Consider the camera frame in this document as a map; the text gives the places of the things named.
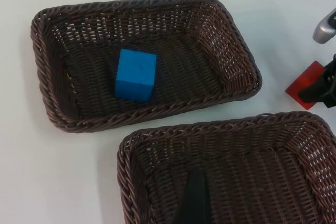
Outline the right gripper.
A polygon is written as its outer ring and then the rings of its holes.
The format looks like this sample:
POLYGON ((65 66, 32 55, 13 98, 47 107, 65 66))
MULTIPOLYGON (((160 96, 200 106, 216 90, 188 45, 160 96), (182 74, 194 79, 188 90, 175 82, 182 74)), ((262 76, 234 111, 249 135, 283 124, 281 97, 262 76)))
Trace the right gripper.
POLYGON ((303 102, 320 102, 327 108, 335 106, 335 61, 336 54, 325 66, 324 76, 320 76, 313 84, 299 92, 299 98, 303 102))

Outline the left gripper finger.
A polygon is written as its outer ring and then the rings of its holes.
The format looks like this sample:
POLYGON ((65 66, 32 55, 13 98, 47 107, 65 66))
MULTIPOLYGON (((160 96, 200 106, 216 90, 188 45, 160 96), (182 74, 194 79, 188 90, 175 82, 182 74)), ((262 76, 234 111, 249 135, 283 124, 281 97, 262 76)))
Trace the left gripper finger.
POLYGON ((206 175, 201 170, 188 173, 187 183, 175 223, 211 223, 211 200, 206 175))

